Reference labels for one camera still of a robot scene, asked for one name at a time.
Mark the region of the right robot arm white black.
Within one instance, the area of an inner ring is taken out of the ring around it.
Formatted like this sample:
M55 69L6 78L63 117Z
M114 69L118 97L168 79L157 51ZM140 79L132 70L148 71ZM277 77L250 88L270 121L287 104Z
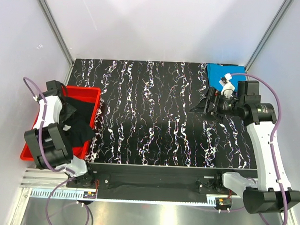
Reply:
M292 189L282 166L273 105L261 102L258 81L239 81L237 88L226 78L220 83L223 85L221 91L210 87L190 111L219 123L227 115L242 119L250 136L258 172L256 183L236 172L221 172L213 182L214 189L221 194L231 190L240 196L251 214L286 212L300 202L300 192Z

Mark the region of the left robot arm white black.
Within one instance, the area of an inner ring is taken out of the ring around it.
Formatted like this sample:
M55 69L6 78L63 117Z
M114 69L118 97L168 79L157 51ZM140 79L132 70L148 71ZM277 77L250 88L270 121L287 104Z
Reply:
M47 90L42 92L30 78L24 77L23 81L40 106L36 123L24 133L36 167L40 170L64 172L76 185L91 187L96 176L89 171L85 160L73 154L63 131L62 122L68 117L66 87L61 82L52 80L46 83Z

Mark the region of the black t shirt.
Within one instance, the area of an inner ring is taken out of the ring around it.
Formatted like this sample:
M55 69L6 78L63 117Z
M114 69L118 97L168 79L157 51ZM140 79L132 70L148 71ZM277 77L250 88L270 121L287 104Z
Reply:
M66 106L65 120L62 122L65 137L71 147L83 147L95 136L95 131L90 127L94 104L67 97Z

